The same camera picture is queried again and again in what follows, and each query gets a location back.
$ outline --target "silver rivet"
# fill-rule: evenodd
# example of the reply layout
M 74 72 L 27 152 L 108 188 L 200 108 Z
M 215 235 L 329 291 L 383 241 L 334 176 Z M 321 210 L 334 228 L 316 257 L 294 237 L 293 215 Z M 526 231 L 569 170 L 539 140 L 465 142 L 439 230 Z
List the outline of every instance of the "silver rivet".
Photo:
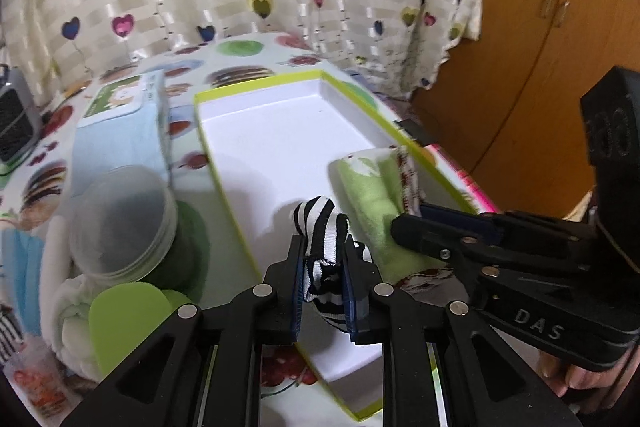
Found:
M 266 297 L 271 295 L 273 288 L 266 283 L 257 284 L 254 286 L 254 295 L 256 297 Z
M 381 297 L 388 297 L 394 292 L 394 287 L 386 282 L 379 282 L 373 286 L 373 291 Z
M 495 266 L 483 266 L 480 271 L 488 277 L 498 277 L 500 275 L 500 270 Z
M 453 301 L 449 305 L 449 309 L 451 310 L 451 313 L 459 315 L 460 317 L 464 317 L 469 312 L 469 306 L 467 306 L 463 301 Z
M 183 304 L 178 308 L 178 317 L 181 319 L 190 319 L 198 313 L 198 309 L 193 304 Z

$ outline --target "yellow heart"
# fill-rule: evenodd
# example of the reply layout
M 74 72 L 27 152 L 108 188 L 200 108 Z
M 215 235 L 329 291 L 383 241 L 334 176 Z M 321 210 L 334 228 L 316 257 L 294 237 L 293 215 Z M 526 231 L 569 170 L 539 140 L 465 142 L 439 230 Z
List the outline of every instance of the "yellow heart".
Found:
M 402 17 L 404 25 L 409 27 L 415 22 L 415 18 L 418 16 L 418 9 L 405 6 L 400 12 L 400 16 Z
M 273 0 L 248 0 L 249 8 L 251 8 L 257 15 L 266 19 L 271 13 L 271 7 L 273 6 Z

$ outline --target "green cloth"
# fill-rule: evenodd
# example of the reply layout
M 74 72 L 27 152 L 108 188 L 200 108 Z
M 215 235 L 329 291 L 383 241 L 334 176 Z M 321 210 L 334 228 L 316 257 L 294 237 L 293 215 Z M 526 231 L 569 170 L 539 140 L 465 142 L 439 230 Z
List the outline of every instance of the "green cloth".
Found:
M 404 213 L 399 149 L 373 149 L 343 158 L 337 170 L 356 219 L 367 235 L 373 261 L 385 282 L 395 284 L 409 275 L 445 264 L 399 247 L 389 232 L 391 221 Z

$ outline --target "striped cloth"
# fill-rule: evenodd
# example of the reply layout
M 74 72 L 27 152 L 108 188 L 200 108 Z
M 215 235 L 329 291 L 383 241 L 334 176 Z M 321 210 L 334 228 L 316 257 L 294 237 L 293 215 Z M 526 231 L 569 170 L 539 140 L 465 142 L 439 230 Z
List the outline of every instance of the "striped cloth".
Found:
M 9 360 L 24 338 L 11 308 L 0 305 L 0 367 Z
M 318 196 L 293 211 L 296 230 L 305 238 L 303 297 L 332 326 L 346 331 L 342 303 L 342 252 L 350 235 L 349 217 L 334 202 Z M 371 262 L 364 243 L 354 241 L 359 256 Z

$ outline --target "wardrobe door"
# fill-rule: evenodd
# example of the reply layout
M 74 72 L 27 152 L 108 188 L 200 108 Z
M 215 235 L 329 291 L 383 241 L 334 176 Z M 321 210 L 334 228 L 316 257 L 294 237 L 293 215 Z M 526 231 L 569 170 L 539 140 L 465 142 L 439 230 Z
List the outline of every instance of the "wardrobe door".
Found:
M 593 185 L 580 97 L 612 66 L 640 70 L 640 0 L 559 0 L 513 112 L 473 176 L 504 210 L 564 216 Z
M 414 110 L 423 125 L 471 170 L 530 75 L 558 0 L 482 0 L 482 36 L 450 51 L 438 81 L 419 89 Z

